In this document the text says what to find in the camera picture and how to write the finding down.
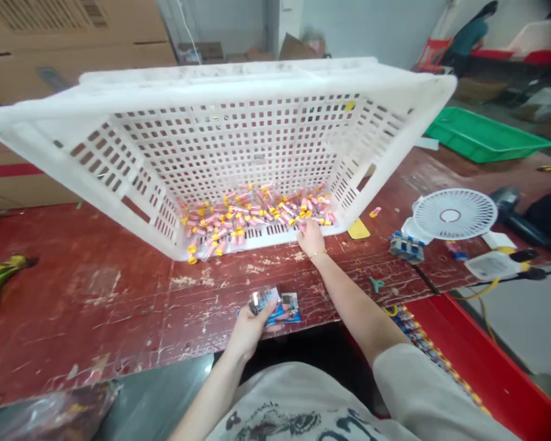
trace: small white fan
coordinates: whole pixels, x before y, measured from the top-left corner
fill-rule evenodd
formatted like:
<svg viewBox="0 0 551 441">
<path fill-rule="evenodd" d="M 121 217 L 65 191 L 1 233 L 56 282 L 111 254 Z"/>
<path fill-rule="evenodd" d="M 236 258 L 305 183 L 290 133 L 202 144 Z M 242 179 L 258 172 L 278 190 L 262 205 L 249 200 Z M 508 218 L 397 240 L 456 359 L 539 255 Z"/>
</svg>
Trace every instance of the small white fan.
<svg viewBox="0 0 551 441">
<path fill-rule="evenodd" d="M 463 240 L 487 233 L 498 209 L 483 193 L 468 189 L 439 190 L 420 197 L 402 233 L 428 244 L 433 239 Z"/>
</svg>

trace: bracelet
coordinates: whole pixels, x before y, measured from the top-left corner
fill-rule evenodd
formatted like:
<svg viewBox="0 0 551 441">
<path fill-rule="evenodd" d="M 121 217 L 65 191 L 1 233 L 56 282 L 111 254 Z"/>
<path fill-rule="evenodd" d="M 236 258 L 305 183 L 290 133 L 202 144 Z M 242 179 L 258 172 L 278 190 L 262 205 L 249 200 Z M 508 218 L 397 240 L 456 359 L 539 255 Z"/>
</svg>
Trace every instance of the bracelet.
<svg viewBox="0 0 551 441">
<path fill-rule="evenodd" d="M 308 256 L 309 259 L 313 258 L 317 254 L 326 254 L 326 249 L 322 249 L 321 251 L 316 251 L 315 253 L 312 253 Z"/>
</svg>

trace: red table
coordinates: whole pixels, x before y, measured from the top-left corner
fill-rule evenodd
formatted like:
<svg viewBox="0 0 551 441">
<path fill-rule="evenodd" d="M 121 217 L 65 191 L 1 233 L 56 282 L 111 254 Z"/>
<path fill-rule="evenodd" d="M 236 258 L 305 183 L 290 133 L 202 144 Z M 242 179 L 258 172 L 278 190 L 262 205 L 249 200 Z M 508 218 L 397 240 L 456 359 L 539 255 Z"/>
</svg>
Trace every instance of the red table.
<svg viewBox="0 0 551 441">
<path fill-rule="evenodd" d="M 491 192 L 521 183 L 524 209 L 550 191 L 551 173 L 534 170 L 542 164 L 551 158 L 535 154 L 479 166 L 448 149 L 414 149 L 365 212 L 380 206 L 380 215 L 362 216 L 371 236 L 328 237 L 329 253 L 383 305 L 430 296 L 412 267 L 387 252 L 387 237 L 411 214 L 412 202 L 443 188 Z M 298 293 L 303 321 L 282 333 L 339 319 L 295 243 L 190 266 L 171 261 L 87 204 L 20 211 L 0 219 L 0 262 L 13 253 L 40 262 L 2 290 L 0 406 L 222 350 L 236 311 L 262 285 Z M 479 238 L 461 245 L 471 256 L 488 251 Z M 551 255 L 541 262 L 550 263 Z M 442 291 L 475 281 L 441 241 L 425 249 L 421 268 Z M 385 281 L 379 295 L 369 276 Z"/>
</svg>

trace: fan grille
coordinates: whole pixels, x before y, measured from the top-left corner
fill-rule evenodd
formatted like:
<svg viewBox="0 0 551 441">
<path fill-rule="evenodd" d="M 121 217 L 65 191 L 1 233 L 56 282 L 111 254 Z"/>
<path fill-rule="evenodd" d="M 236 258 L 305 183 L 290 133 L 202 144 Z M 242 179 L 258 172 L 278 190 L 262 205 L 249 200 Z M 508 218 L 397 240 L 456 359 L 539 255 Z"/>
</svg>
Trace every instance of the fan grille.
<svg viewBox="0 0 551 441">
<path fill-rule="evenodd" d="M 416 226 L 444 240 L 469 239 L 487 233 L 498 210 L 490 197 L 468 189 L 440 190 L 423 198 L 414 209 Z"/>
</svg>

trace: white plastic crate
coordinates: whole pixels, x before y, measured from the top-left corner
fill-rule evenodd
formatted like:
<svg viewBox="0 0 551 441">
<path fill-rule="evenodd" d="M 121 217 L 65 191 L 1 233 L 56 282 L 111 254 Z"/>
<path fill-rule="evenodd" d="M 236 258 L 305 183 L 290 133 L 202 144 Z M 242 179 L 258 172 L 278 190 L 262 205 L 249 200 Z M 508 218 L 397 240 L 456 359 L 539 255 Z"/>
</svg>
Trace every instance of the white plastic crate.
<svg viewBox="0 0 551 441">
<path fill-rule="evenodd" d="M 273 181 L 284 194 L 326 182 L 337 222 L 323 233 L 346 231 L 456 83 L 375 58 L 93 72 L 49 98 L 0 107 L 0 141 L 183 261 L 176 198 L 220 200 L 239 184 Z M 295 233 L 249 229 L 244 249 Z"/>
</svg>

